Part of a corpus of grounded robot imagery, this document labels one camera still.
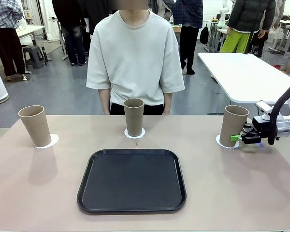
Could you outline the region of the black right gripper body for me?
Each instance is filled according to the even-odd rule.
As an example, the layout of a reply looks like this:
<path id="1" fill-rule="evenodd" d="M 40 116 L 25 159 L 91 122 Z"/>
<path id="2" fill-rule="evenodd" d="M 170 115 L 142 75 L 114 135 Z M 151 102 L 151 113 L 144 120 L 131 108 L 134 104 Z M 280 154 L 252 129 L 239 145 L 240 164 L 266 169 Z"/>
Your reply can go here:
<path id="1" fill-rule="evenodd" d="M 261 138 L 268 138 L 270 134 L 270 121 L 262 119 L 261 116 L 254 116 L 252 125 L 255 133 Z"/>

